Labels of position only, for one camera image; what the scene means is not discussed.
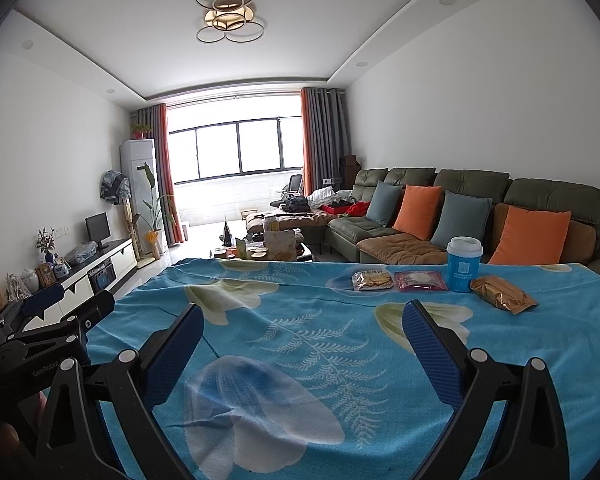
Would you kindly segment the white black tv cabinet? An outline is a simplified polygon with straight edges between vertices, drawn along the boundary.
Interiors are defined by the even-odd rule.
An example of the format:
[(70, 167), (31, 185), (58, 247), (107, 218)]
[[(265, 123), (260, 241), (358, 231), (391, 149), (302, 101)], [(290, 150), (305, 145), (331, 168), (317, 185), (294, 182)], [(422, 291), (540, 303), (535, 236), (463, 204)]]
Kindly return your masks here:
[(68, 276), (57, 280), (64, 288), (64, 296), (61, 300), (50, 304), (41, 314), (33, 315), (24, 324), (23, 330), (34, 330), (47, 325), (58, 323), (61, 318), (83, 304), (84, 301), (95, 296), (94, 285), (91, 275), (94, 269), (104, 263), (112, 265), (111, 282), (105, 286), (106, 290), (113, 292), (119, 285), (124, 283), (137, 268), (137, 260), (132, 246), (132, 240), (113, 240), (103, 250), (86, 260), (82, 264), (72, 266)]

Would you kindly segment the tall green potted plant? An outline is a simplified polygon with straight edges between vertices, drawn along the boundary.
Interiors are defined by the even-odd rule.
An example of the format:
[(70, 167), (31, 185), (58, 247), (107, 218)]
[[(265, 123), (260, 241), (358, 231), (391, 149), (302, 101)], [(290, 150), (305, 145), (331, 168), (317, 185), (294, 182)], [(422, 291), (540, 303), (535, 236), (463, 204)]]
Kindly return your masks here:
[(146, 178), (149, 185), (150, 199), (142, 200), (148, 209), (149, 220), (142, 214), (137, 214), (136, 218), (142, 218), (147, 224), (149, 230), (144, 235), (144, 239), (150, 246), (151, 255), (158, 260), (162, 255), (159, 242), (160, 232), (175, 223), (172, 212), (173, 195), (159, 193), (157, 179), (147, 162), (144, 162), (142, 166), (138, 166), (137, 170), (142, 172)]

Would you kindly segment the small gold snack packet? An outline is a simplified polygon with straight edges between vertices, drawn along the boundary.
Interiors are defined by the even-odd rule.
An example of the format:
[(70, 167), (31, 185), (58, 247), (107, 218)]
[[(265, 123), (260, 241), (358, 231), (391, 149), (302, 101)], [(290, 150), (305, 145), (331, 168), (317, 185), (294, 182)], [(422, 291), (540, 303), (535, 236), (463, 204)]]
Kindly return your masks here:
[(487, 275), (470, 282), (470, 290), (492, 307), (517, 315), (539, 303), (522, 289), (496, 275)]

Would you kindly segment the cluttered coffee table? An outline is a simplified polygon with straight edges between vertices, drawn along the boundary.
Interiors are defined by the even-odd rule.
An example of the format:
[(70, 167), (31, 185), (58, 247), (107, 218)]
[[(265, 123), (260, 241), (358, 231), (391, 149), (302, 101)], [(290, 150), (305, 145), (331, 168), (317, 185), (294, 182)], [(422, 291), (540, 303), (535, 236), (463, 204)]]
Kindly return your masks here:
[(219, 245), (210, 250), (212, 258), (254, 261), (312, 261), (313, 252), (299, 229), (260, 231), (239, 236), (227, 222), (219, 235)]

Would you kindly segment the blue floral tablecloth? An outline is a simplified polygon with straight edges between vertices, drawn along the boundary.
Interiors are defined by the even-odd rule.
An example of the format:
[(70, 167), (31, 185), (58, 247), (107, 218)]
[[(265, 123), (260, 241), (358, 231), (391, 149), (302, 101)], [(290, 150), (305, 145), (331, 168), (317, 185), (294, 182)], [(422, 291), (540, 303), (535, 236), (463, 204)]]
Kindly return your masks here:
[[(483, 266), (526, 292), (519, 314), (471, 292), (415, 292), (470, 348), (543, 359), (572, 478), (600, 458), (600, 275), (580, 264)], [(189, 259), (120, 299), (87, 336), (95, 363), (191, 304), (204, 333), (155, 416), (197, 479), (406, 479), (449, 418), (401, 326), (408, 292), (358, 292), (347, 263)]]

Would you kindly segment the large window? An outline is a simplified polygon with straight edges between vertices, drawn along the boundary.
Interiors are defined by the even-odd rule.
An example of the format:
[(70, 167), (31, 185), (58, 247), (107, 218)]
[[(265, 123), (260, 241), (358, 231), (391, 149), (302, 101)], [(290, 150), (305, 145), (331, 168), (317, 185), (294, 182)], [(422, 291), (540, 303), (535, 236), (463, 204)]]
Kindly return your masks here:
[(303, 166), (298, 116), (268, 117), (175, 130), (168, 136), (175, 184), (297, 170)]

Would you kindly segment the left orange grey curtain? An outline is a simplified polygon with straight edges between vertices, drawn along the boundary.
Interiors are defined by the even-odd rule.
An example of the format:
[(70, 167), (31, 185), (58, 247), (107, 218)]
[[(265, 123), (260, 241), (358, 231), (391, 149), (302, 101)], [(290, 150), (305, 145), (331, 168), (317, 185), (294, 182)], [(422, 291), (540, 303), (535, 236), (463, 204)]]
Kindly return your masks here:
[(171, 176), (171, 165), (168, 147), (168, 121), (166, 120), (166, 104), (157, 104), (136, 110), (131, 114), (131, 127), (142, 125), (148, 139), (154, 140), (156, 155), (156, 177), (164, 218), (164, 235), (166, 244), (174, 247), (184, 242), (178, 221), (178, 210), (174, 200), (174, 186)]

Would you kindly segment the blue lidded coffee cup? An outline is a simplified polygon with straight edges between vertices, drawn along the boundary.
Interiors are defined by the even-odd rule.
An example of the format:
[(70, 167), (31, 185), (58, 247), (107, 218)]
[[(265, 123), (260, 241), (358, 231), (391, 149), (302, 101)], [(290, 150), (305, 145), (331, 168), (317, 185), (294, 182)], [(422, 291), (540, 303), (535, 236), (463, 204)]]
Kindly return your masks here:
[(483, 247), (475, 237), (456, 236), (446, 246), (446, 284), (453, 292), (469, 292), (470, 283), (478, 278)]

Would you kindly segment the pink snack packet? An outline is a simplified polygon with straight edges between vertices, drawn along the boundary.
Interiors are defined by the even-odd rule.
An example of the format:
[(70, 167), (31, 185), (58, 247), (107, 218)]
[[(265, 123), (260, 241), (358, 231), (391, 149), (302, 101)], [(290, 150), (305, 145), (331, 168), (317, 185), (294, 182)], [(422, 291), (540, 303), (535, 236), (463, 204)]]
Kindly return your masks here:
[(396, 286), (402, 292), (407, 290), (447, 290), (444, 278), (439, 271), (401, 271), (394, 274)]

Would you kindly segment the orange cushion near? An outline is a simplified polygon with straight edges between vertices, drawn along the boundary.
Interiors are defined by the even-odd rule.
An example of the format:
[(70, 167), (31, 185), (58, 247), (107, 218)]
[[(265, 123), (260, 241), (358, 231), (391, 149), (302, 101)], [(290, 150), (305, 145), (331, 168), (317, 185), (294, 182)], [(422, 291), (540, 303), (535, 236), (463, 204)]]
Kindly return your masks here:
[(506, 204), (494, 209), (494, 237), (498, 241), (490, 264), (535, 266), (560, 260), (571, 212), (530, 210)]

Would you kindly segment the clear cracker packet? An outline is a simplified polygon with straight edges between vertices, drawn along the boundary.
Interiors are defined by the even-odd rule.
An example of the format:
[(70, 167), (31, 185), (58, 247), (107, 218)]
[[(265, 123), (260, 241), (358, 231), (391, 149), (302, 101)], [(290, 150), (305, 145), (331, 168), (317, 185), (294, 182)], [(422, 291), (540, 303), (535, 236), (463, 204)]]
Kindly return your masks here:
[(393, 288), (393, 277), (384, 269), (363, 270), (352, 274), (352, 287), (356, 292)]

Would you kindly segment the grey-blue cushion near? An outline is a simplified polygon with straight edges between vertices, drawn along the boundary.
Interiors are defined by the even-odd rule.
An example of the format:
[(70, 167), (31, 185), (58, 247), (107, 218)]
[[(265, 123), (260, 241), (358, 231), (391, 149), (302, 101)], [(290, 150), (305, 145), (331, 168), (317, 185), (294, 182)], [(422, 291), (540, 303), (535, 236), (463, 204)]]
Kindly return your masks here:
[(431, 243), (445, 248), (457, 236), (482, 240), (492, 208), (490, 197), (474, 197), (452, 192), (444, 196), (440, 219)]

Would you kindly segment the orange cushion far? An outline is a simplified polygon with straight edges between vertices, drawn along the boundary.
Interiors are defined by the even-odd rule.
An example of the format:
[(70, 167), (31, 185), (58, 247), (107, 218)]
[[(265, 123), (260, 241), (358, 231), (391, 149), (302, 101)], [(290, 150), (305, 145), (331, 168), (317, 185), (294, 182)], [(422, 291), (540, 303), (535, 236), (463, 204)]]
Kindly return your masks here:
[(428, 240), (442, 200), (440, 186), (407, 185), (393, 229)]

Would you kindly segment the right orange grey curtain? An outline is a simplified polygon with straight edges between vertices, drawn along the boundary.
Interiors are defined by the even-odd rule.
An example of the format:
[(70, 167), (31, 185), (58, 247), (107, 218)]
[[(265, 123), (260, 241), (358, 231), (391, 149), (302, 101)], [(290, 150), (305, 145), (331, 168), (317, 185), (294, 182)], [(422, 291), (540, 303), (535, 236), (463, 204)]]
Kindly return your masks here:
[(310, 195), (324, 179), (341, 177), (340, 159), (351, 154), (346, 92), (342, 89), (303, 88), (303, 184)]

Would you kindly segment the grey-blue cushion far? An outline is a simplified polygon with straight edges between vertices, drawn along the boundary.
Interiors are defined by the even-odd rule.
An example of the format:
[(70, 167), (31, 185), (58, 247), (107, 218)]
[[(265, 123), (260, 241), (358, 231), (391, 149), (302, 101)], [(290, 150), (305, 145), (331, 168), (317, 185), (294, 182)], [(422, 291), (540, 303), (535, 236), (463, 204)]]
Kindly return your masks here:
[(381, 226), (388, 226), (401, 193), (400, 185), (379, 182), (370, 206), (367, 208), (365, 218)]

